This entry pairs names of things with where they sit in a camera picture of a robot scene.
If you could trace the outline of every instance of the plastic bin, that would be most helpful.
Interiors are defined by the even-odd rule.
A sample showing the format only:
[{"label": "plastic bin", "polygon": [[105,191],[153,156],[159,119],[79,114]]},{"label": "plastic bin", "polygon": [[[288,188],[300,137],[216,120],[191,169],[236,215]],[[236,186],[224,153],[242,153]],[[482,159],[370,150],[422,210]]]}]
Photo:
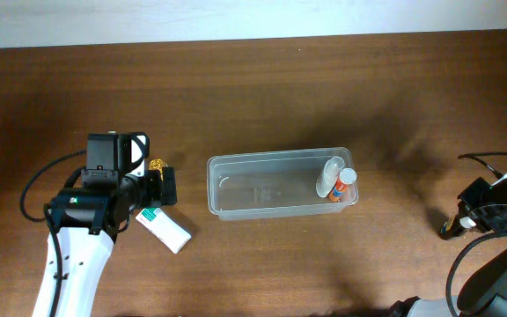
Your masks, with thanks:
[{"label": "plastic bin", "polygon": [[316,180],[334,156],[353,168],[345,148],[217,156],[207,163],[210,212],[222,220],[339,212],[357,202],[357,182],[338,203],[316,194]]}]

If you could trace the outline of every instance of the small rectangular box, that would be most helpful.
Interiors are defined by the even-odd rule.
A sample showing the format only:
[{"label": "small rectangular box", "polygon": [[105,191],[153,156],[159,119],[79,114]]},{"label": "small rectangular box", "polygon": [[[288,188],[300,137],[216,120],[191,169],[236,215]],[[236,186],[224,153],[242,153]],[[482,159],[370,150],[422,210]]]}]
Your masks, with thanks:
[{"label": "small rectangular box", "polygon": [[345,148],[216,156],[207,163],[210,212],[222,220],[340,212],[359,199],[357,182],[338,203],[316,194],[316,180],[334,156],[353,167]]}]

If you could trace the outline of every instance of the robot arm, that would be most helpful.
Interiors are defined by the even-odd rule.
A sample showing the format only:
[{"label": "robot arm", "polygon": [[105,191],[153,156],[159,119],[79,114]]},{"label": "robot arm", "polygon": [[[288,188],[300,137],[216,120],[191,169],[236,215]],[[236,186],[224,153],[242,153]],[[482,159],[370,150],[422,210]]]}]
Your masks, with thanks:
[{"label": "robot arm", "polygon": [[[51,233],[33,316],[89,316],[101,272],[132,211],[176,203],[173,169],[144,170],[148,155],[144,133],[89,135],[86,166],[45,206]],[[83,186],[73,188],[79,176]]]}]

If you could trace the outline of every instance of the wood grain tabletop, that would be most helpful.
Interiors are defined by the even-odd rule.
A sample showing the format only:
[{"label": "wood grain tabletop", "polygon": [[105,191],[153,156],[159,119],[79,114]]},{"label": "wood grain tabletop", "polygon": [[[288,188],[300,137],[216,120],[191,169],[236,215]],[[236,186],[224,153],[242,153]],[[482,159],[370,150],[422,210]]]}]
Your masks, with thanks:
[{"label": "wood grain tabletop", "polygon": [[[440,299],[460,249],[436,230],[482,166],[507,151],[507,31],[0,49],[0,315],[32,313],[48,229],[18,198],[90,132],[145,131],[176,169],[165,212],[193,238],[173,254],[133,222],[114,246],[94,316],[307,316]],[[359,202],[341,213],[224,222],[210,157],[346,147]],[[490,162],[506,171],[507,158]],[[39,217],[84,158],[28,193]],[[453,292],[507,240],[475,249]]]}]

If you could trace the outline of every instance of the white background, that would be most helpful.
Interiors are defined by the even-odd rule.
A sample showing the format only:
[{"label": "white background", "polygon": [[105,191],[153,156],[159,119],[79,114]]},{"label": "white background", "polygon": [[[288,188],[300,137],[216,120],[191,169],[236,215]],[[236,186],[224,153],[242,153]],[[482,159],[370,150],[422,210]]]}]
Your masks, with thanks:
[{"label": "white background", "polygon": [[0,48],[507,28],[507,0],[0,0]]}]

